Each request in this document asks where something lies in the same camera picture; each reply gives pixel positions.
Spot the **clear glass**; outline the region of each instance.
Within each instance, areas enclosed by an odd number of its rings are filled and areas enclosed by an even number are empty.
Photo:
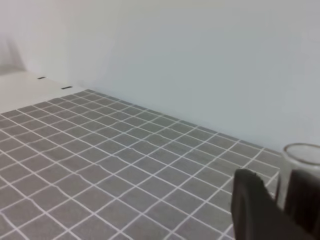
[[[284,147],[280,166],[276,201],[283,208],[293,170],[304,170],[320,178],[320,146],[307,143],[293,143]]]

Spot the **black object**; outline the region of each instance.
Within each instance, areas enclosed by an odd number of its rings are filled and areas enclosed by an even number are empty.
[[[234,174],[231,203],[236,240],[315,240],[277,206],[252,171]]]
[[[296,224],[320,240],[320,181],[303,170],[293,170],[284,212]]]

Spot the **glass rim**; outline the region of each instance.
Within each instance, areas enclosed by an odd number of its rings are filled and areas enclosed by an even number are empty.
[[[289,160],[293,160],[293,161],[295,161],[295,162],[298,162],[299,164],[306,164],[306,165],[310,165],[310,166],[320,167],[320,161],[319,161],[319,163],[313,163],[313,162],[307,161],[307,160],[305,160],[305,159],[296,157],[295,155],[292,155],[290,152],[288,152],[289,148],[292,148],[292,147],[300,147],[300,146],[307,146],[307,147],[311,147],[311,148],[320,149],[320,145],[311,144],[311,143],[297,142],[297,143],[291,143],[291,144],[286,145],[286,146],[283,148],[282,154],[283,154],[284,156],[288,157]]]

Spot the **white backdrop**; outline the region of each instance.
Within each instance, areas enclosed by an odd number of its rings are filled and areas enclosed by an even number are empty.
[[[2,1],[30,71],[275,150],[320,144],[318,0]]]

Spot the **white platform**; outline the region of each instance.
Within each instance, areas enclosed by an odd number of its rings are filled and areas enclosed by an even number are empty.
[[[84,89],[50,80],[12,66],[0,66],[0,113],[26,107]]]

